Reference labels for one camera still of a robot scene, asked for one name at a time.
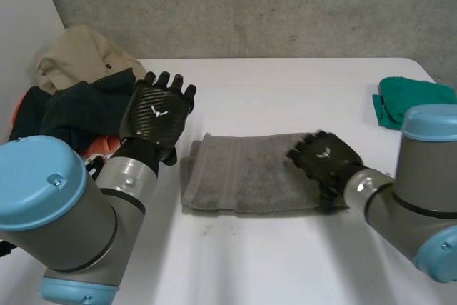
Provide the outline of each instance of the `orange cloth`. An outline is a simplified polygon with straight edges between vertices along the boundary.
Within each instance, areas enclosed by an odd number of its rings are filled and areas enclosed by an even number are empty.
[[[14,109],[13,116],[11,118],[11,125],[14,125],[14,121],[16,121],[16,116],[17,116],[17,111],[19,110],[19,107],[21,106],[22,99],[24,99],[25,94],[19,99],[16,108]],[[100,136],[97,137],[89,147],[84,152],[77,152],[81,158],[86,158],[89,157],[92,154],[112,154],[114,153],[119,146],[121,145],[121,142],[119,141],[119,136]]]

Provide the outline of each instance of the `beige cloth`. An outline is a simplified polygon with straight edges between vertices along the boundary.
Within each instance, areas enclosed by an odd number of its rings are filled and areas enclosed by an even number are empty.
[[[82,25],[65,30],[47,52],[37,56],[36,67],[38,86],[50,94],[128,68],[133,68],[137,80],[146,75],[139,61],[99,32]]]

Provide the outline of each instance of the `white wall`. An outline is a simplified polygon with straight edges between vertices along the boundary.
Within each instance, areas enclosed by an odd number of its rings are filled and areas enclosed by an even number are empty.
[[[17,101],[34,83],[35,55],[63,32],[52,0],[0,0],[0,143]]]
[[[0,144],[17,101],[34,83],[36,53],[63,32],[52,0],[0,0]],[[0,305],[45,304],[36,292],[43,272],[21,249],[0,259]]]

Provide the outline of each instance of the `gray towel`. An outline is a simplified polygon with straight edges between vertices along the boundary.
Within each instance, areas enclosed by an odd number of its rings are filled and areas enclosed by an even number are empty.
[[[286,158],[304,134],[205,135],[181,159],[181,203],[198,210],[318,210],[318,184]],[[335,203],[344,209],[343,199]]]

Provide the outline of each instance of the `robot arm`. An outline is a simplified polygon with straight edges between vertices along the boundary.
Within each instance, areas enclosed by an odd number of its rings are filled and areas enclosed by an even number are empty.
[[[148,73],[137,83],[121,123],[121,146],[96,182],[58,139],[32,136],[0,147],[0,161],[8,163],[4,180],[11,180],[0,185],[0,237],[48,267],[40,286],[43,299],[65,305],[113,301],[159,162],[176,163],[174,146],[194,107],[196,87],[182,94],[182,76],[167,87],[169,77],[164,72],[153,84],[155,76]],[[11,159],[34,170],[18,171]]]
[[[414,107],[402,133],[395,180],[323,131],[288,157],[319,181],[324,210],[343,196],[419,270],[437,282],[457,281],[457,106]]]

